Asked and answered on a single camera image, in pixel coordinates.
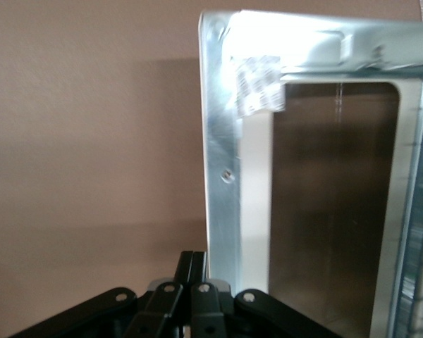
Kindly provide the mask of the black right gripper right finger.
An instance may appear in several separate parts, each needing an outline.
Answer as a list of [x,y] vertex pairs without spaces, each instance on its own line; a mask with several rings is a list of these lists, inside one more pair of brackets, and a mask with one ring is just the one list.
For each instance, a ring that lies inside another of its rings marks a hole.
[[337,337],[338,334],[258,289],[233,296],[221,280],[207,279],[207,254],[190,258],[192,337]]

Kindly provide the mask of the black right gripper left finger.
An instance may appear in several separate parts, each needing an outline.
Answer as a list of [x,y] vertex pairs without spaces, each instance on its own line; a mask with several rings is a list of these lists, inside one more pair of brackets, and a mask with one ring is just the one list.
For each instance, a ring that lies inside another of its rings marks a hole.
[[172,279],[142,296],[117,287],[15,333],[14,337],[177,337],[176,309],[190,282],[195,253],[180,254]]

